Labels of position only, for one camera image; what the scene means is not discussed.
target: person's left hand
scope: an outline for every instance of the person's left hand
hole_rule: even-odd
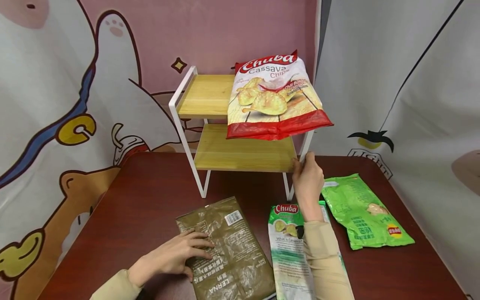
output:
[[[193,229],[177,235],[134,263],[129,269],[129,280],[142,287],[153,275],[168,273],[185,274],[192,282],[193,272],[185,261],[194,256],[212,259],[207,251],[198,248],[214,247],[212,242],[204,240],[207,237],[206,233]]]

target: brown table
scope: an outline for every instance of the brown table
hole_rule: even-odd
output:
[[[359,173],[416,241],[405,247],[353,251],[332,221],[356,300],[465,299],[379,168],[363,157],[318,156],[325,177]],[[89,299],[118,270],[179,233],[175,217],[236,196],[270,259],[267,221],[286,202],[280,173],[212,172],[207,199],[195,185],[185,154],[138,153],[119,172],[39,299]],[[144,299],[195,299],[184,276],[160,275]]]

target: red chip bag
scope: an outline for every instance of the red chip bag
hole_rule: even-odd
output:
[[[331,125],[296,51],[235,64],[227,138],[281,140]]]

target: red bag bottom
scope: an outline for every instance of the red bag bottom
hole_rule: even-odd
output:
[[[248,138],[274,141],[332,125],[327,114],[322,109],[318,109],[279,122],[233,123],[228,125],[227,139]]]

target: wooden shelf board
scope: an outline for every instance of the wooden shelf board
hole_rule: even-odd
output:
[[[297,158],[292,138],[225,139],[226,124],[206,124],[195,154],[198,170],[290,172]]]
[[[234,75],[195,75],[177,106],[180,118],[226,119]]]

